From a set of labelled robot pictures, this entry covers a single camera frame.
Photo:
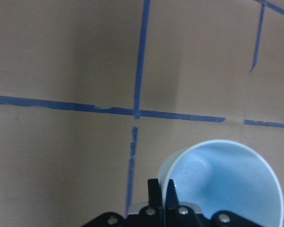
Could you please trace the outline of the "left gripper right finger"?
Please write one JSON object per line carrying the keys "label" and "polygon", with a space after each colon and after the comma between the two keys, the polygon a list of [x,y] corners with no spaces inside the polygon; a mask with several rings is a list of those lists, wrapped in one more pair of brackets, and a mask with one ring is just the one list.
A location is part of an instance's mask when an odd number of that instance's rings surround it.
{"label": "left gripper right finger", "polygon": [[165,209],[174,210],[178,206],[179,200],[177,197],[176,187],[174,181],[172,179],[169,179],[165,198]]}

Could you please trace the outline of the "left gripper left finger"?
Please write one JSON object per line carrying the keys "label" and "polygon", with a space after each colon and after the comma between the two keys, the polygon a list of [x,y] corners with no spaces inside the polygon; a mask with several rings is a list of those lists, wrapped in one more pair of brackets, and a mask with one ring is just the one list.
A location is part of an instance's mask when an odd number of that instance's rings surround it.
{"label": "left gripper left finger", "polygon": [[148,198],[149,206],[161,207],[161,188],[157,178],[149,179],[148,183]]}

